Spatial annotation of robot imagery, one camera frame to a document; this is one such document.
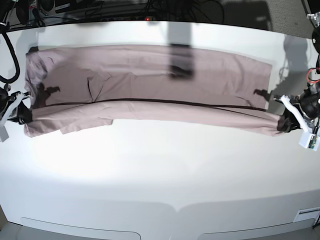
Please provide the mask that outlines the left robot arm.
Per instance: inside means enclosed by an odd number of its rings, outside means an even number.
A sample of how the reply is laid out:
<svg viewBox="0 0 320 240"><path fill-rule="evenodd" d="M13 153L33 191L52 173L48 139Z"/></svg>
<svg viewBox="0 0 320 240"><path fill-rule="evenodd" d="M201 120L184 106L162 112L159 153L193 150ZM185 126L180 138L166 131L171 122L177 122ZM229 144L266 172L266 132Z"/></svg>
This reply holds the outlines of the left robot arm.
<svg viewBox="0 0 320 240"><path fill-rule="evenodd" d="M316 52L320 52L320 2L318 0L304 0L302 2L306 12L307 19L313 25L311 40ZM311 132L316 134L320 128L320 80L313 79L312 73L320 74L320 60L316 60L315 67L312 67L306 73L307 87L300 96L290 96L290 103L302 115L303 122L311 128ZM289 133L293 130L301 129L297 117L289 110L285 110L280 117L277 130L283 133Z"/></svg>

